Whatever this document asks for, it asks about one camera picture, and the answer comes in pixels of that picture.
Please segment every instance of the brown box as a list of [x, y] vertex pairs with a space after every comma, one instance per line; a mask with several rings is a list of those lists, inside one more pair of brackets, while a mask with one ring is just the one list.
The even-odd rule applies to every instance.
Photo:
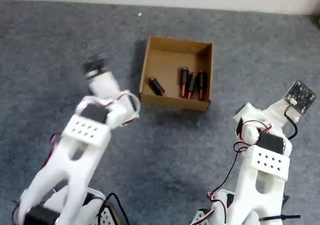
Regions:
[[[202, 101], [199, 100], [197, 89], [190, 100], [180, 97], [179, 76], [182, 67], [188, 67], [189, 71], [194, 73], [201, 70], [206, 72], [207, 85]], [[151, 90], [148, 84], [151, 77], [158, 80], [166, 96], [155, 95]], [[211, 102], [212, 79], [212, 43], [171, 37], [149, 37], [139, 88], [142, 103], [205, 112]]]

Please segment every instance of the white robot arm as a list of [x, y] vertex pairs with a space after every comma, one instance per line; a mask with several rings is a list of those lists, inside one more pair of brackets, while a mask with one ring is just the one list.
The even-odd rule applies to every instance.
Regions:
[[[238, 124], [236, 136], [239, 140], [234, 143], [233, 149], [237, 155], [243, 155], [243, 161], [236, 190], [219, 190], [223, 182], [210, 192], [211, 210], [199, 210], [192, 225], [283, 224], [285, 216], [281, 215], [281, 210], [292, 151], [290, 139], [298, 132], [295, 123], [316, 97], [302, 82], [297, 81], [283, 99], [266, 110], [247, 103], [238, 111], [233, 118]], [[287, 122], [295, 128], [295, 133], [289, 137], [282, 130]], [[242, 147], [235, 148], [237, 144], [242, 144]], [[263, 192], [256, 189], [258, 180], [264, 182]]]
[[[41, 210], [39, 216], [45, 217], [50, 225], [79, 224], [75, 221], [88, 194], [88, 184], [109, 144], [111, 130], [139, 117], [138, 98], [128, 90], [120, 90], [112, 74], [102, 70], [101, 59], [95, 57], [85, 67], [89, 88], [95, 96], [84, 97], [76, 107], [47, 164], [21, 195], [17, 225], [37, 224], [33, 209], [62, 180], [68, 181], [67, 187], [59, 191], [65, 196], [60, 199], [63, 207]], [[82, 152], [80, 158], [74, 157], [77, 151]], [[94, 203], [97, 204], [92, 212], [96, 215], [101, 201]]]

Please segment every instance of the gray carpet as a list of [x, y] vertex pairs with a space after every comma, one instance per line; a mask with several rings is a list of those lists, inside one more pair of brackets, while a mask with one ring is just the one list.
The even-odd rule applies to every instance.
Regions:
[[[0, 1], [0, 224], [86, 95], [80, 64], [105, 52], [123, 89], [137, 93], [146, 39], [171, 36], [215, 44], [214, 79], [204, 114], [142, 106], [141, 118], [113, 132], [91, 180], [119, 195], [138, 225], [187, 225], [234, 158], [234, 112], [266, 108], [301, 79], [320, 95], [320, 31], [306, 16], [55, 2]], [[286, 214], [320, 220], [320, 106], [298, 123]], [[293, 129], [288, 125], [285, 132]], [[234, 190], [238, 168], [225, 188]]]

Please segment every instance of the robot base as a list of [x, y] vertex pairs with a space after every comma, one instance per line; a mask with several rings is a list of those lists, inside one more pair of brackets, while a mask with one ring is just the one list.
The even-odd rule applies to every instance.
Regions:
[[[74, 222], [74, 225], [98, 225], [99, 209], [106, 198], [100, 191], [88, 188], [90, 198], [84, 204]], [[55, 192], [45, 203], [44, 207], [60, 213], [64, 207], [68, 187], [65, 186], [61, 190]], [[120, 225], [121, 220], [117, 215], [114, 206], [111, 203], [106, 204], [106, 208], [101, 213], [101, 225]]]

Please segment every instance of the circuit board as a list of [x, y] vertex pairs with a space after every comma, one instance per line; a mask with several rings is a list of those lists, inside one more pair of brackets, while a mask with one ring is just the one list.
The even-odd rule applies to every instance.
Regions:
[[298, 80], [292, 85], [283, 99], [288, 103], [290, 99], [296, 100], [296, 104], [293, 104], [292, 107], [304, 115], [316, 98], [317, 95]]

